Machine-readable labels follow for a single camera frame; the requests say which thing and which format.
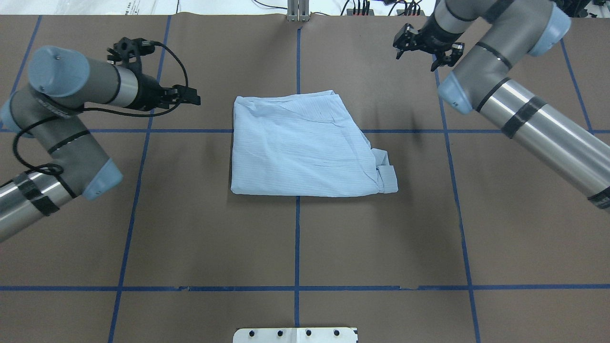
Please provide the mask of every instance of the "blue joint cap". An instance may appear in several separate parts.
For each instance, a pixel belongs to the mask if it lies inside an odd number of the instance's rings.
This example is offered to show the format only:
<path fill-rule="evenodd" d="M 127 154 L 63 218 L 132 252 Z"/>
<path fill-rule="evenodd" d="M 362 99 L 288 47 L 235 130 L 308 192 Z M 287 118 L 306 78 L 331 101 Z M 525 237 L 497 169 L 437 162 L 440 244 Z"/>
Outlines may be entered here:
<path fill-rule="evenodd" d="M 9 98 L 9 100 L 4 103 L 4 105 L 2 105 L 2 109 L 0 109 L 0 116 L 2 118 L 2 122 L 6 125 L 6 127 L 13 131 L 14 133 L 17 133 L 19 131 L 21 131 L 21 128 L 19 127 L 19 125 L 17 125 L 17 123 L 15 123 L 15 119 L 13 118 L 13 114 L 10 111 L 10 102 L 13 101 L 13 95 L 12 94 Z M 26 137 L 26 138 L 34 138 L 34 136 L 30 135 L 30 134 L 23 134 L 22 137 Z"/>
<path fill-rule="evenodd" d="M 82 195 L 87 200 L 94 200 L 121 183 L 122 180 L 123 174 L 121 174 L 117 165 L 112 162 L 112 159 L 109 159 L 98 171 L 93 180 L 91 180 L 89 185 L 87 185 L 87 188 L 85 188 Z"/>
<path fill-rule="evenodd" d="M 545 52 L 549 51 L 553 45 L 565 36 L 570 29 L 572 21 L 562 10 L 553 3 L 553 11 L 551 12 L 551 18 L 549 18 L 547 27 L 538 39 L 538 42 L 528 54 L 532 56 L 540 56 Z"/>
<path fill-rule="evenodd" d="M 48 96 L 63 98 L 80 91 L 89 80 L 89 61 L 78 51 L 45 45 L 27 67 L 30 85 Z"/>
<path fill-rule="evenodd" d="M 468 114 L 472 111 L 470 100 L 453 72 L 450 72 L 449 76 L 439 85 L 438 93 L 441 99 L 461 114 Z"/>

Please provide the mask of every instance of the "white bracket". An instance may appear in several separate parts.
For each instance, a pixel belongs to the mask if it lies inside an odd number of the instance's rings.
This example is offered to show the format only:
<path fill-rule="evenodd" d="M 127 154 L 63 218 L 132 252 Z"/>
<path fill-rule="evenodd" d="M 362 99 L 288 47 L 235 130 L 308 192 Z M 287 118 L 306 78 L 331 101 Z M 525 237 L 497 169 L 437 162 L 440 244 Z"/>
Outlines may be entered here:
<path fill-rule="evenodd" d="M 357 328 L 239 329 L 233 343 L 358 343 Z"/>
<path fill-rule="evenodd" d="M 288 21 L 309 21 L 309 0 L 288 0 Z"/>

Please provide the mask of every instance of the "wire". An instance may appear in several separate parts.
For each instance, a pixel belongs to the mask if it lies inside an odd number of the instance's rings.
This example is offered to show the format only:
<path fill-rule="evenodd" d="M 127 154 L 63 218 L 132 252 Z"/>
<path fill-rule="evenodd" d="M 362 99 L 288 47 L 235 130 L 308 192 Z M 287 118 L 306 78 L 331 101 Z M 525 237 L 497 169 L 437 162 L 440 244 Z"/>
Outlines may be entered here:
<path fill-rule="evenodd" d="M 167 50 L 167 52 L 170 53 L 170 55 L 172 57 L 174 57 L 176 62 L 178 62 L 178 64 L 180 65 L 180 68 L 182 68 L 182 74 L 184 74 L 184 85 L 186 87 L 188 87 L 187 70 L 186 70 L 186 68 L 184 68 L 184 64 L 182 64 L 182 61 L 180 61 L 178 56 L 176 56 L 176 54 L 170 48 L 168 48 L 167 45 L 165 45 L 165 44 L 163 44 L 161 42 L 155 42 L 155 41 L 151 41 L 151 42 L 152 42 L 153 45 L 160 46 L 163 49 Z M 163 112 L 154 113 L 154 114 L 136 114 L 136 113 L 119 112 L 119 111 L 116 111 L 116 110 L 103 109 L 101 107 L 88 107 L 86 109 L 83 109 L 83 112 L 96 110 L 96 111 L 100 111 L 100 112 L 124 115 L 125 117 L 152 118 L 152 117 L 158 117 L 160 115 L 164 115 L 164 114 L 170 113 L 171 111 L 175 110 L 178 107 L 178 105 L 180 105 L 181 103 L 182 103 L 182 98 L 179 97 L 178 99 L 176 99 L 176 104 L 172 108 L 170 108 L 168 110 L 165 110 Z"/>
<path fill-rule="evenodd" d="M 396 7 L 396 5 L 398 5 L 400 3 L 404 4 L 404 10 L 399 15 L 405 15 L 406 16 L 407 13 L 409 13 L 410 11 L 412 11 L 411 13 L 413 13 L 413 15 L 415 15 L 416 11 L 419 11 L 421 13 L 422 8 L 421 8 L 421 6 L 419 6 L 420 2 L 422 2 L 422 0 L 419 0 L 418 2 L 415 2 L 415 1 L 406 2 L 405 0 L 397 0 L 396 2 L 394 2 L 394 5 L 392 5 L 392 8 L 390 9 L 390 13 L 388 13 L 387 15 L 391 16 L 392 15 L 392 11 L 394 11 L 394 7 Z"/>
<path fill-rule="evenodd" d="M 280 10 L 287 10 L 288 9 L 288 7 L 265 5 L 262 2 L 259 2 L 258 0 L 252 0 L 252 1 L 256 2 L 259 5 L 262 5 L 262 6 L 265 6 L 265 7 L 269 7 L 270 9 L 280 9 Z"/>
<path fill-rule="evenodd" d="M 403 2 L 405 4 L 407 3 L 405 0 L 398 0 L 398 1 L 394 2 L 394 5 L 392 5 L 392 8 L 390 9 L 390 13 L 388 13 L 387 16 L 391 16 L 392 15 L 392 11 L 394 11 L 394 7 L 396 7 L 396 5 L 398 5 L 401 2 Z"/>
<path fill-rule="evenodd" d="M 49 121 L 58 120 L 58 119 L 61 119 L 61 118 L 60 117 L 48 117 L 48 118 L 42 119 L 40 121 L 37 121 L 36 123 L 34 123 L 34 124 L 24 128 L 24 129 L 22 129 L 21 131 L 19 131 L 19 133 L 17 133 L 17 135 L 13 139 L 13 155 L 15 155 L 15 158 L 19 161 L 19 163 L 21 163 L 24 166 L 26 166 L 27 168 L 29 168 L 29 170 L 26 171 L 26 174 L 30 173 L 30 172 L 39 172 L 41 174 L 57 176 L 57 175 L 60 175 L 61 173 L 63 173 L 63 167 L 61 165 L 58 165 L 58 164 L 55 164 L 55 163 L 47 163 L 47 164 L 41 164 L 41 165 L 31 165 L 31 164 L 27 163 L 21 157 L 21 155 L 19 154 L 19 151 L 17 150 L 17 145 L 19 144 L 19 138 L 21 138 L 22 135 L 24 135 L 25 133 L 27 133 L 31 129 L 34 129 L 38 125 L 42 125 L 42 124 L 47 123 Z"/>
<path fill-rule="evenodd" d="M 356 0 L 351 0 L 351 2 L 354 4 L 354 10 L 355 10 L 356 9 Z M 340 15 L 343 15 L 343 13 L 345 12 L 345 7 L 347 7 L 347 4 L 349 4 L 349 3 L 350 3 L 350 0 L 345 1 L 345 5 L 343 5 L 343 9 L 341 10 Z"/>
<path fill-rule="evenodd" d="M 343 15 L 343 12 L 345 12 L 345 7 L 347 7 L 347 4 L 349 4 L 349 3 L 350 3 L 350 0 L 345 1 L 345 5 L 343 5 L 343 9 L 341 10 L 341 14 L 340 15 Z"/>

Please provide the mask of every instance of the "grid line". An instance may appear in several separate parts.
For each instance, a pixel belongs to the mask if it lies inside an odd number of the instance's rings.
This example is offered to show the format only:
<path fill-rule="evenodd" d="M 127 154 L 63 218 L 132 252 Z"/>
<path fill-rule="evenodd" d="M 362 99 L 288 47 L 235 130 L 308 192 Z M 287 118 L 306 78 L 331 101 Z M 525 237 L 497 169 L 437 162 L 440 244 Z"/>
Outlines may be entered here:
<path fill-rule="evenodd" d="M 574 76 L 574 71 L 572 70 L 572 64 L 570 63 L 570 57 L 568 56 L 568 52 L 565 49 L 564 39 L 560 40 L 561 42 L 561 50 L 564 52 L 565 64 L 568 67 L 568 72 L 570 73 L 570 78 L 572 79 L 572 84 L 574 84 L 574 91 L 576 91 L 576 96 L 578 97 L 578 102 L 580 103 L 580 108 L 583 110 L 584 121 L 587 123 L 587 130 L 591 134 L 595 134 L 593 131 L 593 126 L 591 126 L 591 121 L 589 120 L 589 114 L 587 113 L 587 108 L 584 106 L 583 97 L 580 94 L 580 88 L 578 87 L 578 83 L 576 82 L 576 76 Z"/>
<path fill-rule="evenodd" d="M 301 94 L 301 29 L 296 30 L 296 94 Z M 301 197 L 295 204 L 295 328 L 301 326 Z"/>
<path fill-rule="evenodd" d="M 13 87 L 10 89 L 10 95 L 12 96 L 14 92 L 17 90 L 17 85 L 19 85 L 19 79 L 21 79 L 21 74 L 26 67 L 27 58 L 30 55 L 30 51 L 32 50 L 32 45 L 34 45 L 34 39 L 36 38 L 36 34 L 38 33 L 38 28 L 40 27 L 40 22 L 42 21 L 42 16 L 38 16 L 38 20 L 36 21 L 36 25 L 34 26 L 34 31 L 32 31 L 32 36 L 30 37 L 30 42 L 27 44 L 26 53 L 23 54 L 23 59 L 21 60 L 21 65 L 19 66 L 19 71 L 17 71 L 17 76 L 15 76 L 15 82 L 13 82 Z M 4 126 L 2 119 L 0 118 L 0 129 Z"/>
<path fill-rule="evenodd" d="M 434 70 L 434 79 L 436 87 L 440 85 L 439 71 Z M 472 277 L 470 275 L 470 262 L 468 261 L 468 248 L 466 245 L 466 235 L 464 234 L 464 222 L 462 221 L 462 209 L 459 203 L 458 184 L 456 181 L 455 169 L 453 168 L 453 156 L 451 155 L 451 142 L 449 141 L 449 132 L 447 129 L 447 118 L 445 117 L 445 106 L 443 100 L 439 96 L 440 116 L 443 121 L 443 130 L 445 135 L 445 148 L 447 149 L 447 159 L 449 161 L 449 172 L 451 175 L 451 186 L 453 188 L 453 198 L 457 207 L 457 217 L 459 220 L 459 230 L 462 236 L 462 255 L 464 257 L 464 269 L 466 271 L 466 282 L 468 283 L 468 297 L 470 298 L 470 312 L 472 314 L 472 323 L 475 331 L 476 343 L 481 343 L 481 334 L 479 332 L 479 320 L 476 315 L 475 291 L 472 287 Z"/>
<path fill-rule="evenodd" d="M 125 133 L 150 133 L 167 134 L 232 134 L 233 129 L 89 129 L 92 133 L 102 134 L 125 134 Z M 443 129 L 361 129 L 365 134 L 444 134 Z M 14 133 L 9 129 L 0 129 L 0 132 Z M 447 129 L 450 134 L 501 134 L 500 130 L 496 129 Z M 610 133 L 610 130 L 594 130 L 595 133 Z"/>
<path fill-rule="evenodd" d="M 163 37 L 163 44 L 167 45 L 168 34 L 170 33 L 171 15 L 167 16 L 167 23 L 165 25 L 165 36 Z M 157 69 L 157 82 L 161 80 L 161 71 L 163 70 L 163 60 L 165 58 L 165 49 L 161 51 L 161 57 L 159 59 L 159 67 Z M 144 172 L 144 164 L 146 162 L 146 154 L 148 152 L 148 143 L 150 141 L 151 128 L 153 126 L 153 117 L 148 118 L 148 126 L 146 128 L 146 137 L 144 138 L 144 147 L 142 149 L 142 159 L 140 161 L 140 169 L 138 171 L 138 179 L 135 185 L 134 203 L 131 207 L 131 217 L 129 219 L 129 229 L 127 230 L 127 238 L 125 241 L 125 251 L 123 253 L 123 262 L 121 263 L 121 272 L 118 280 L 117 297 L 115 299 L 115 306 L 112 312 L 112 321 L 110 322 L 110 330 L 108 334 L 108 343 L 112 343 L 114 340 L 114 332 L 117 327 L 118 310 L 121 305 L 121 294 L 123 293 L 123 282 L 125 279 L 125 270 L 127 269 L 127 259 L 129 257 L 129 247 L 131 246 L 131 237 L 134 232 L 135 223 L 135 211 L 138 206 L 138 200 L 140 198 L 140 189 L 142 188 L 142 174 Z"/>
<path fill-rule="evenodd" d="M 0 292 L 116 292 L 118 286 L 0 286 Z M 295 286 L 123 286 L 123 292 L 294 292 Z M 468 291 L 465 285 L 298 286 L 300 292 Z M 552 289 L 610 289 L 610 283 L 591 284 L 474 284 L 474 291 L 530 291 Z"/>

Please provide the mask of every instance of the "white plate with holes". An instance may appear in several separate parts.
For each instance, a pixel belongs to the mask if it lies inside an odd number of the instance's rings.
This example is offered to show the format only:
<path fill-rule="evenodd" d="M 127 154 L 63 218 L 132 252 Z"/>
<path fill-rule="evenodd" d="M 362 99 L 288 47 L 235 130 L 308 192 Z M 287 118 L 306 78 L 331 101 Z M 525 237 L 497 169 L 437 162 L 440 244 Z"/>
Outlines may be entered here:
<path fill-rule="evenodd" d="M 244 328 L 233 343 L 357 343 L 357 328 Z"/>

